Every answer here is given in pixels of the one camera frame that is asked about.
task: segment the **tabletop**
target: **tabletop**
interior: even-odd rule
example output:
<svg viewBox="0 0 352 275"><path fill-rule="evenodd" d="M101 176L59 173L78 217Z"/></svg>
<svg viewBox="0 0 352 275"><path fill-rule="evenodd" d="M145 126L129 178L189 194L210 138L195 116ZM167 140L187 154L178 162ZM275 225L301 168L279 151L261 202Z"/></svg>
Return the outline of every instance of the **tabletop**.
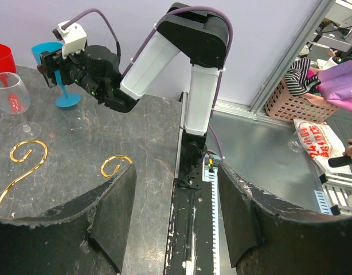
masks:
<svg viewBox="0 0 352 275"><path fill-rule="evenodd" d="M18 67L30 95L25 116L38 123L37 138L48 146L45 163L18 182L0 207L0 217L34 217L65 203L104 181L101 164L113 155L127 155L136 165L134 208L122 274L161 274L169 224L173 173L176 160L181 103L144 96L130 113L118 113L72 85L68 92L81 94L75 106L60 109L55 99L60 89L49 89L34 69ZM0 194L15 178L37 164L43 154L38 144L20 147L16 157L28 149L23 163L9 158L20 140L13 137L19 118L0 110ZM107 173L115 168L109 163Z"/></svg>

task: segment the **white plastic bag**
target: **white plastic bag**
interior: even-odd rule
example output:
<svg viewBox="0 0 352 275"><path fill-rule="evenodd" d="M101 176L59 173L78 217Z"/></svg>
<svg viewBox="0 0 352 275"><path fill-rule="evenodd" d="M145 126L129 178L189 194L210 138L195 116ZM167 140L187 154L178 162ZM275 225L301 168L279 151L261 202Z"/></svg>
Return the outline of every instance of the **white plastic bag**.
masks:
<svg viewBox="0 0 352 275"><path fill-rule="evenodd" d="M329 158L343 156L345 151L343 143L329 125L302 119L294 119L294 123L303 148L321 170L332 174L352 174L349 166L332 168L328 164Z"/></svg>

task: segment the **gold curved rod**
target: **gold curved rod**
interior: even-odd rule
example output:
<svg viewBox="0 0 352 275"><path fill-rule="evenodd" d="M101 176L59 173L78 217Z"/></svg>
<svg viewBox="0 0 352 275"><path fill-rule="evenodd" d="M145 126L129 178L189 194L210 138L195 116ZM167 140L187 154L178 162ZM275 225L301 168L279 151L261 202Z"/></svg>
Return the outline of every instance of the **gold curved rod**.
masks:
<svg viewBox="0 0 352 275"><path fill-rule="evenodd" d="M129 158L128 156L117 155L117 156L112 156L112 157L106 159L106 160L102 163L102 166L101 166L101 174L102 174L103 176L105 176L106 178L109 178L110 176L115 175L115 174L118 172L119 168L120 168L120 165L117 165L116 168L114 169L114 172L113 172L111 175L108 175L108 174L104 171L104 168L105 168L106 164L107 164L108 162L112 161L113 159L126 159L128 162L132 163L131 158Z"/></svg>
<svg viewBox="0 0 352 275"><path fill-rule="evenodd" d="M46 160L46 158L48 157L48 147L46 146L45 143L36 140L36 139L30 139L30 140L25 140L24 142L19 142L16 146L14 146L11 150L10 150L10 159L16 163L22 163L24 162L28 156L32 153L32 150L30 149L21 159L16 159L14 157L14 152L16 151L16 149L24 144L28 144L28 143L38 143L40 145L43 146L45 152L44 155L41 159L41 161L39 163L36 164L36 166L34 166L31 170L29 170L28 172L25 172L23 175L19 176L17 179L15 179L14 181L12 181L4 190L4 192L0 195L0 204L2 203L4 197L6 194L8 194L8 192L10 191L10 189L13 188L13 186L19 182L20 180L22 180L23 178L27 177L28 175L32 174L35 170L37 170Z"/></svg>

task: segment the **black handle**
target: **black handle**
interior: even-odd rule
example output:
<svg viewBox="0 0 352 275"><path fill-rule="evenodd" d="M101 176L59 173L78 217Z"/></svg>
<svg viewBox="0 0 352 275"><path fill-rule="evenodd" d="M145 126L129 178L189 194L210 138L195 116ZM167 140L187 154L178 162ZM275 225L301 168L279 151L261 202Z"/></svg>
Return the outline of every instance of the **black handle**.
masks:
<svg viewBox="0 0 352 275"><path fill-rule="evenodd" d="M328 162L330 167L337 168L352 164L352 159L350 156L340 156L338 158L331 158Z"/></svg>

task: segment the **black and white striped cloth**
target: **black and white striped cloth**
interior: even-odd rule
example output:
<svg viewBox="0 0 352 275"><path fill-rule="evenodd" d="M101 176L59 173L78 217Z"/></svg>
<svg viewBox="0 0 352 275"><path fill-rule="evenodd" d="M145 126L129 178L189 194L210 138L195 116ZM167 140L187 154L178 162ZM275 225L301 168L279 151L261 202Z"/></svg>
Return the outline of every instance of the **black and white striped cloth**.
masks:
<svg viewBox="0 0 352 275"><path fill-rule="evenodd" d="M308 70L310 69L311 60L308 58L301 58L293 62L290 69L284 75L285 83L291 95L300 96L309 92L320 84L317 75L307 79Z"/></svg>

